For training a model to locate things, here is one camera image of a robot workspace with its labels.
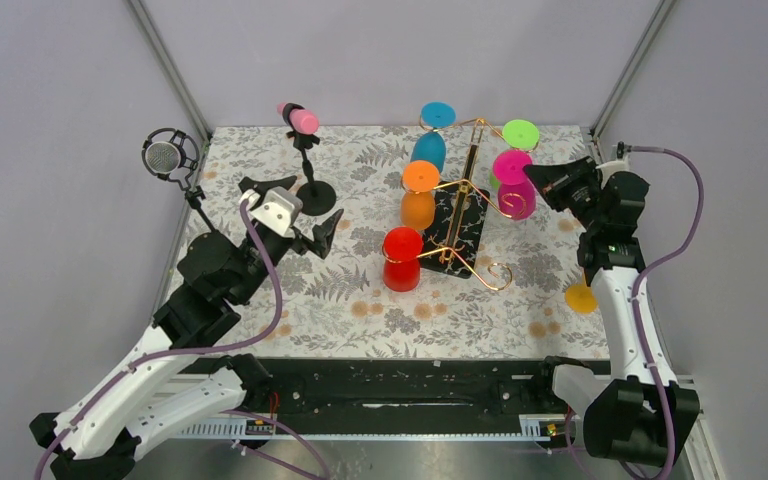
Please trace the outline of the red plastic wine glass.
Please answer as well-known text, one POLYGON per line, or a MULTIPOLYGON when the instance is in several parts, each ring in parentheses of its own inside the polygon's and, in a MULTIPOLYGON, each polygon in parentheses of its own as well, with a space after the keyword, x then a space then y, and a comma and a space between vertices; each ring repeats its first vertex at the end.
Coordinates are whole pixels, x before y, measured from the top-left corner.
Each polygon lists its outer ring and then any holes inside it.
POLYGON ((382 280, 395 292, 408 292, 417 287, 420 280, 418 256, 422 253, 423 240, 418 231, 410 227, 390 230, 382 244, 385 262, 382 280))

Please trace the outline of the green plastic wine glass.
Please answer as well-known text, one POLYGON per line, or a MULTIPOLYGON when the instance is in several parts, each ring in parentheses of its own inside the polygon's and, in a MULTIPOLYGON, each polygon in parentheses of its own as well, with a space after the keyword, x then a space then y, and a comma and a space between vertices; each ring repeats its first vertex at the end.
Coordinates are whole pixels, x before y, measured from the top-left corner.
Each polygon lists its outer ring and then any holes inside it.
MULTIPOLYGON (((508 146, 507 150, 521 150, 528 153, 530 156, 540 141, 540 131, 538 127, 532 122, 524 119, 513 119, 505 123, 500 129, 492 127, 491 130, 496 137, 499 137, 506 142, 508 146)), ((498 189, 499 182, 492 172, 493 163, 490 168, 490 182, 495 189, 498 189)))

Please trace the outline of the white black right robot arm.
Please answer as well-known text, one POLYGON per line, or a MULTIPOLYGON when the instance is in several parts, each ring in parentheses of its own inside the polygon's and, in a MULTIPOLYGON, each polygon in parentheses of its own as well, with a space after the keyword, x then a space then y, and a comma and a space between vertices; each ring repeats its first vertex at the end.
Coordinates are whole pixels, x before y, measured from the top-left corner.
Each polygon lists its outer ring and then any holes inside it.
POLYGON ((680 386, 651 316, 646 282, 652 268, 635 236, 650 185, 630 171, 605 176, 589 157, 523 171, 549 207, 569 211, 585 229, 578 263, 602 316, 610 356, 607 383, 580 361, 548 357, 533 386, 535 402, 549 412, 568 405, 578 414, 591 456, 659 467, 667 475, 700 401, 680 386))

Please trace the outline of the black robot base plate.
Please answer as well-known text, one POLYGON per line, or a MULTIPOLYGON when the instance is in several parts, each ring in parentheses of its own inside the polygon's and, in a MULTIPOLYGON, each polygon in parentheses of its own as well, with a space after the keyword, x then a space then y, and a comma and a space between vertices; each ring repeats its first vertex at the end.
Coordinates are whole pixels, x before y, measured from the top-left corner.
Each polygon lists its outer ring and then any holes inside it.
POLYGON ((271 377, 244 408, 304 435, 514 434, 521 416, 562 419, 540 360, 263 358, 271 377))

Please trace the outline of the blue plastic wine glass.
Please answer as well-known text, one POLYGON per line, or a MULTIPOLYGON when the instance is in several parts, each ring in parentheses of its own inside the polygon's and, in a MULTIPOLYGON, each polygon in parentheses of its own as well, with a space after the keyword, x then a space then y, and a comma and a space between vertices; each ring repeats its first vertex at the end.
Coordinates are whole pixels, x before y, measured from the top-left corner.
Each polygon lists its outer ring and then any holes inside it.
POLYGON ((444 102, 430 102, 421 108, 419 120, 425 132, 414 145, 411 161, 427 161, 442 173, 446 160, 446 143, 440 131, 454 125, 455 110, 444 102))

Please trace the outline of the yellow plastic wine glass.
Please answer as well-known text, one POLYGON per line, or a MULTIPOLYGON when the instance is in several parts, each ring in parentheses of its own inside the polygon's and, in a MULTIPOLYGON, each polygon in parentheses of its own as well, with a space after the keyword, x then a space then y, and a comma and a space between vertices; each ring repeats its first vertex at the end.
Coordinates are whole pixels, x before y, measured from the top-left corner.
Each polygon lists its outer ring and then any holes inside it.
POLYGON ((580 314, 590 314, 598 309, 598 300, 586 283, 570 285, 564 292, 569 308, 580 314))

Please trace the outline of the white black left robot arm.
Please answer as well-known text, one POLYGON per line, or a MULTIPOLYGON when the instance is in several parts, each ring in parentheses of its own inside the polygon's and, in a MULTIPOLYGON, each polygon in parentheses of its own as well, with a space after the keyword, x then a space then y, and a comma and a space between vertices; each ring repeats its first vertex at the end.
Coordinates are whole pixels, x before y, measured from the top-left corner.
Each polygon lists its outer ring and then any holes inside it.
POLYGON ((122 479, 150 451, 213 415, 279 405, 250 341, 222 338, 263 283, 279 285, 276 267, 288 252, 325 258, 331 250, 341 213, 303 234, 295 222, 306 201, 292 183, 241 181, 244 240, 216 229, 197 236, 178 265, 182 284, 120 363, 71 408, 33 419, 44 450, 38 472, 122 479))

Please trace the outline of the magenta plastic wine glass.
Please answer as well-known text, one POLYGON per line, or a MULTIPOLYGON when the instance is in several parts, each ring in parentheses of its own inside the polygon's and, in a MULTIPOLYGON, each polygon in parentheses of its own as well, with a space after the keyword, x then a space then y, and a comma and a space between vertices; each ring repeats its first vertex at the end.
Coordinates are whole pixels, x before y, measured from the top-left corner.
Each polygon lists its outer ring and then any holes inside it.
POLYGON ((492 172, 499 182, 497 206, 511 219, 524 220, 536 209, 537 193, 524 171, 531 164, 531 156, 517 149, 502 152, 493 163, 492 172))

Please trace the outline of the orange plastic wine glass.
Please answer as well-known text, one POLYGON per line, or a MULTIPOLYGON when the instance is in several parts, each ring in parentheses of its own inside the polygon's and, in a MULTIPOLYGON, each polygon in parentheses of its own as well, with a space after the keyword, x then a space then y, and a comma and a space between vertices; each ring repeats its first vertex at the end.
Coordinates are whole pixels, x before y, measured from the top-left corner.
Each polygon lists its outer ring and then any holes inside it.
POLYGON ((401 178, 405 193, 400 206, 404 226, 422 231, 433 223, 436 209, 434 191, 439 181, 438 169, 428 161, 415 160, 405 167, 401 178))

